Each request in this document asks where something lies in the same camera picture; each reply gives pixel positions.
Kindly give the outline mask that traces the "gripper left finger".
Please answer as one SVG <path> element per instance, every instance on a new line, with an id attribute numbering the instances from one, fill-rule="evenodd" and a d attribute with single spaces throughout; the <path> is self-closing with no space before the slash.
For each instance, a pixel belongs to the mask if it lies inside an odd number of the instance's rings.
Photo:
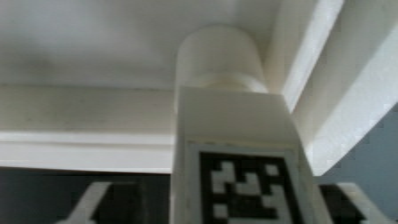
<path id="1" fill-rule="evenodd" d="M 93 182 L 67 217 L 54 224 L 147 224 L 136 182 Z"/>

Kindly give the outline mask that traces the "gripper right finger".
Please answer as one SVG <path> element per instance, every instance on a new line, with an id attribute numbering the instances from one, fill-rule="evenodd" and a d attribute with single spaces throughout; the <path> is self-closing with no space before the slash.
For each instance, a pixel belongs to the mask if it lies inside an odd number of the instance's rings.
<path id="1" fill-rule="evenodd" d="M 321 184 L 319 192 L 326 209 L 321 224 L 394 224 L 353 183 Z"/>

